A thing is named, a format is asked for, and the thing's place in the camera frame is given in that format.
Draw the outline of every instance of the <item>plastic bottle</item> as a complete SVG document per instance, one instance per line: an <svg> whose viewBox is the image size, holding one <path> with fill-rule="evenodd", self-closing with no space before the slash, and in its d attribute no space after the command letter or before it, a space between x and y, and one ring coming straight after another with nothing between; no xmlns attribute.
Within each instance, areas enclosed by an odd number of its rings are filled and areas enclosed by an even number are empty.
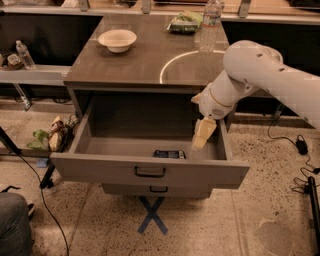
<svg viewBox="0 0 320 256"><path fill-rule="evenodd" d="M200 52L213 52L223 7L224 3L220 0L209 0L204 7L200 34Z"/></svg>
<svg viewBox="0 0 320 256"><path fill-rule="evenodd" d="M16 44L17 52L19 53L21 61L23 62L26 69L36 69L36 65L34 64L33 59L31 58L27 46L24 45L20 40L17 40Z"/></svg>

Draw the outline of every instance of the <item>white bowl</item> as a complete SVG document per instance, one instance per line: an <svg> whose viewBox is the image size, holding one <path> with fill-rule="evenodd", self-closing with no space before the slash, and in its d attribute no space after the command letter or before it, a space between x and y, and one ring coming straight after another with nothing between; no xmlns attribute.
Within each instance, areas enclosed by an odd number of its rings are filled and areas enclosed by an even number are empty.
<svg viewBox="0 0 320 256"><path fill-rule="evenodd" d="M136 34L125 29L109 30L98 38L100 44L108 47L111 52L115 53L127 51L136 40Z"/></svg>

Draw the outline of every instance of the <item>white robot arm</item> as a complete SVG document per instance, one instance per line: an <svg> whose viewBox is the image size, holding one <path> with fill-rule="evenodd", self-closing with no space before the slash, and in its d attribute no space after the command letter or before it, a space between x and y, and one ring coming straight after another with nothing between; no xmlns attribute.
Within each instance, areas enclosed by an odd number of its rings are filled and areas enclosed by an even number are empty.
<svg viewBox="0 0 320 256"><path fill-rule="evenodd" d="M215 120L224 118L240 99L259 89L320 130L320 77L284 65L279 52L252 41L232 44L223 65L220 75L192 98L204 116L195 127L193 150L203 148L215 130Z"/></svg>

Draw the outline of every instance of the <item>drawer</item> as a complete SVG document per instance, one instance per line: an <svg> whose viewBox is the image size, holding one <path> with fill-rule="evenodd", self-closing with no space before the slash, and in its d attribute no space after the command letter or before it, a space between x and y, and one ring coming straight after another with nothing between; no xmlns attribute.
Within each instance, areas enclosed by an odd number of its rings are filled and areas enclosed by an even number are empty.
<svg viewBox="0 0 320 256"><path fill-rule="evenodd" d="M188 197L188 198L208 198L211 190L208 187L166 187L166 186L135 186L135 185L115 185L102 184L106 194L132 195L132 196L156 196L156 197Z"/></svg>
<svg viewBox="0 0 320 256"><path fill-rule="evenodd" d="M191 150L201 118L190 94L104 93L92 97L76 137L51 159L64 180L119 188L238 188L249 165L232 159L223 120L203 150ZM155 150L183 150L185 159L156 158Z"/></svg>

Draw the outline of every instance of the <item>floor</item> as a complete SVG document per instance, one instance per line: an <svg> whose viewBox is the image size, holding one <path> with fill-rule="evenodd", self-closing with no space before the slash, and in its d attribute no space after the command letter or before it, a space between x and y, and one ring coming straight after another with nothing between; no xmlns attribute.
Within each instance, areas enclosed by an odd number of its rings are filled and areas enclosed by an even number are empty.
<svg viewBox="0 0 320 256"><path fill-rule="evenodd" d="M0 99L1 127L20 148L34 139L33 131L49 130L57 115L66 120L74 112L72 104L51 100L34 101L26 112L22 108L22 103ZM66 235L70 255L315 255L309 196L290 189L295 177L305 179L300 168L310 169L308 158L287 140L270 139L270 122L263 115L237 115L231 125L233 157L251 166L240 189L214 190L202 200L165 198L156 212L160 222L152 219L140 233L148 211L139 197L108 195L100 184L64 182L55 171L54 186L42 192ZM292 140L303 135L309 164L320 165L320 133L298 118L281 118L270 133ZM26 160L42 178L46 169L36 166L38 159ZM21 187L12 192L36 205L32 255L66 255L61 231L42 201L37 176L21 159L0 156L0 189L7 185ZM146 199L151 206L158 200Z"/></svg>

